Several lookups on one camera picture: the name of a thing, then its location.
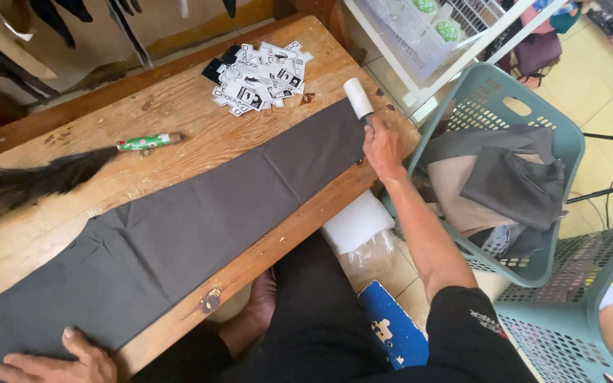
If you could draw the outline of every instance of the tape roll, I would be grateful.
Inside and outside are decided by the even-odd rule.
[[[362,119],[373,113],[370,100],[368,100],[366,91],[363,90],[358,78],[350,78],[345,83],[345,93],[347,94],[349,102],[352,103],[353,111],[358,119]]]

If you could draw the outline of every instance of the person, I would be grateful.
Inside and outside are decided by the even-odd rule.
[[[378,117],[370,122],[363,150],[396,206],[430,302],[426,365],[392,368],[335,255],[316,232],[253,282],[249,303],[237,316],[216,330],[196,326],[132,381],[536,382],[464,257],[413,187],[398,135]],[[107,353],[79,330],[67,328],[63,343],[77,361],[9,354],[0,380],[117,380]]]

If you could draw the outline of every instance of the blue board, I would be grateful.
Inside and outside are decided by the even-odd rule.
[[[395,369],[427,364],[429,347],[425,335],[378,281],[371,282],[358,298]]]

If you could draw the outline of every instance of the black shirt sleeve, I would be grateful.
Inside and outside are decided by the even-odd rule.
[[[427,365],[371,376],[362,382],[537,383],[479,288],[437,292],[427,319]]]

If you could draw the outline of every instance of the wooden workbench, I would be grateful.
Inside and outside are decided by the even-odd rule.
[[[420,136],[412,124],[387,107],[391,103],[385,95],[376,95],[375,83],[316,18],[304,17],[253,43],[285,46],[294,40],[315,57],[306,66],[305,93],[314,94],[311,102],[289,98],[283,109],[248,112],[241,117],[231,115],[228,106],[218,106],[212,101],[215,85],[200,72],[233,42],[228,41],[208,50],[211,54],[199,65],[165,76],[146,89],[1,153],[0,166],[38,166],[124,138],[158,132],[184,132],[188,137],[184,143],[158,149],[149,157],[136,152],[119,156],[78,190],[51,196],[37,206],[1,218],[0,293],[56,256],[88,218],[205,172],[267,141],[344,99],[342,86],[352,77],[361,79],[378,115],[401,133],[405,154],[413,150]],[[143,368],[207,317],[207,303],[215,309],[226,301],[361,195],[375,178],[364,162],[332,181],[117,352],[121,372],[131,375]]]

